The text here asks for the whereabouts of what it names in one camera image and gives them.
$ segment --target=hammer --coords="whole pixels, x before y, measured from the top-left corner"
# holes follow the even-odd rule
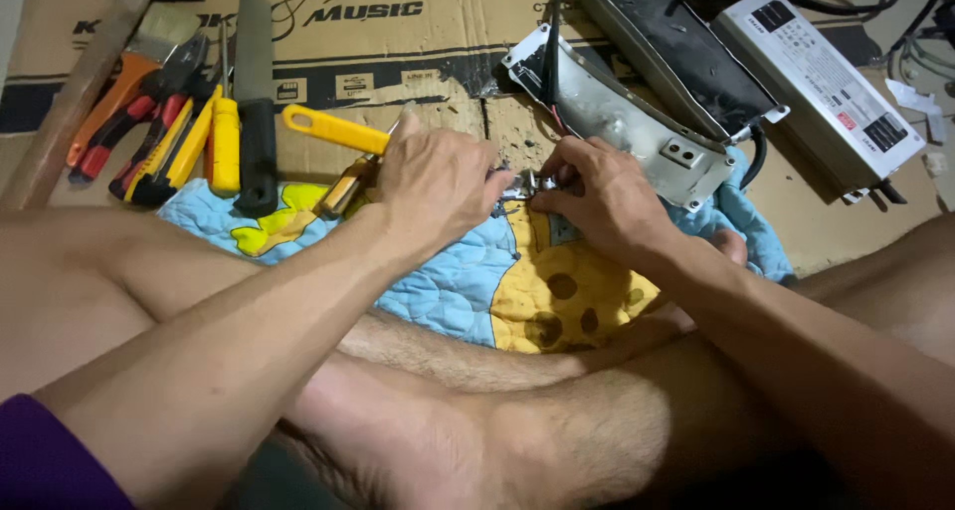
[[[46,206],[74,135],[106,84],[119,54],[153,0],[113,0],[0,198],[0,211]],[[194,0],[156,0],[194,1]]]

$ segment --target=power supply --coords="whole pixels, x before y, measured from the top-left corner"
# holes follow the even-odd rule
[[[742,0],[710,25],[772,96],[841,194],[872,188],[925,140],[786,0]]]

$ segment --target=pliers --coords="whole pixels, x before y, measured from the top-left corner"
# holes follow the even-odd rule
[[[70,172],[70,181],[92,182],[102,171],[113,147],[133,126],[149,120],[150,116],[165,118],[158,112],[157,107],[167,103],[171,96],[184,90],[193,74],[205,62],[208,51],[209,38],[203,33],[196,33],[192,39],[173,51],[161,69],[154,70],[143,78],[139,95],[126,107],[114,113],[90,138],[89,146]]]

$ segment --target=knife blade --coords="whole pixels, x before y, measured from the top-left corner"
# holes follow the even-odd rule
[[[250,218],[279,206],[272,112],[272,7],[269,0],[239,0],[233,97],[239,104],[242,190],[235,207]]]

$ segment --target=black knife handle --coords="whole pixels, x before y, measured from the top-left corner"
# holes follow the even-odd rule
[[[239,117],[242,119],[242,145],[239,149],[242,191],[235,207],[246,217],[257,219],[279,207],[272,100],[240,102]]]

